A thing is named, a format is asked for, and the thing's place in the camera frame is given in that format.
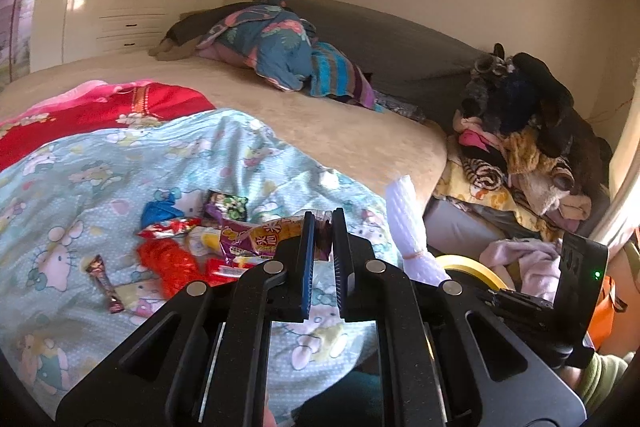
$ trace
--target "hello kitty blanket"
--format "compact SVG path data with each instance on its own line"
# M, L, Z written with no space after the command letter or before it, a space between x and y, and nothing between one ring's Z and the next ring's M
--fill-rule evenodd
M172 193L178 208L197 214L213 188L247 197L253 222L341 206L352 233L369 239L377 256L398 261L385 202L368 188L242 112L200 110L166 121L147 114L143 99L139 112L116 118L121 123L55 139L0 171L0 347L52 416L66 391L163 303L136 254L147 201ZM36 113L25 124L46 125L49 117ZM125 312L109 314L81 269L98 253L128 299ZM334 268L316 263L309 319L273 327L271 410L285 420L374 346L372 323L340 320Z

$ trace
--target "yellow blanket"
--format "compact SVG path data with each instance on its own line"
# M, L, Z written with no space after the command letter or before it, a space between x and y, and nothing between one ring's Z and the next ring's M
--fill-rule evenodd
M497 190L486 190L469 183L462 169L458 142L455 136L449 136L447 139L447 164L436 184L433 196L440 200L454 200L454 203L457 200L512 212L516 221L525 229L532 232L540 232L543 241L554 241L562 237L563 234L563 231L558 227L537 216L528 208L516 203L507 187L502 186Z

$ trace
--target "orange bag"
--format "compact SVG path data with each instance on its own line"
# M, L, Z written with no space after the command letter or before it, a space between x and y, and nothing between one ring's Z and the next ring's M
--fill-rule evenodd
M609 275L604 276L598 304L587 330L596 350L600 349L604 340L611 334L614 315L624 313L626 308L627 304L616 297L616 282Z

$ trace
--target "silver screw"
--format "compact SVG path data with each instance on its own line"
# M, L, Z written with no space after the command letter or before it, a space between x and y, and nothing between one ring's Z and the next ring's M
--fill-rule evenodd
M202 281L194 281L187 286L187 293L191 297L198 297L207 291L207 285Z
M271 275L276 275L276 273L280 273L284 270L284 264L280 261L267 261L262 265L262 269Z
M371 261L367 261L365 268L371 273L382 273L386 270L385 264L380 261L380 259L371 259Z
M442 289L448 295L460 295L462 293L462 286L458 281L445 281Z

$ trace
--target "headboard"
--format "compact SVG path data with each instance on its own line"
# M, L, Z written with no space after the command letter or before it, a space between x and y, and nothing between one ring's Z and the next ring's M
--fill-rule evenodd
M418 23L345 2L287 0L287 6L316 26L321 41L372 73L374 89L418 105L450 131L469 71L484 52Z

